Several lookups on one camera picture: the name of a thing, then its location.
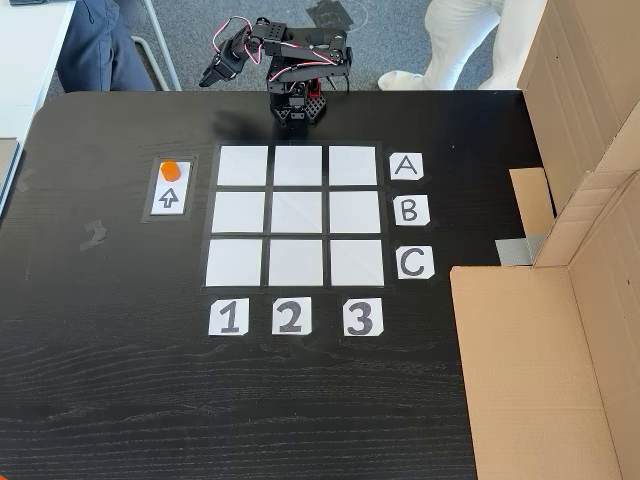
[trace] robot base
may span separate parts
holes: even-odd
[[[271,96],[271,112],[282,126],[300,120],[306,120],[309,125],[315,125],[324,114],[327,106],[327,101],[322,95],[307,97],[305,105],[299,107],[291,106],[289,102],[285,105],[278,105],[278,103],[282,103],[282,100],[274,97],[281,97],[281,95]]]

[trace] up arrow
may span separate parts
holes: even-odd
[[[167,193],[160,197],[160,201],[164,202],[164,208],[171,208],[171,204],[178,200],[178,196],[176,192],[173,191],[173,188],[170,188]]]

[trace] tic-tac-toe grid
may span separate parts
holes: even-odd
[[[383,183],[375,146],[220,147],[205,287],[388,285]]]

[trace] white desk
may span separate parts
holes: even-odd
[[[18,158],[47,96],[74,6],[71,1],[12,7],[0,0],[0,137],[18,139]],[[0,198],[0,213],[3,206]]]

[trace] blue jeans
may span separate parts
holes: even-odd
[[[76,3],[56,70],[65,92],[154,90],[113,0]]]

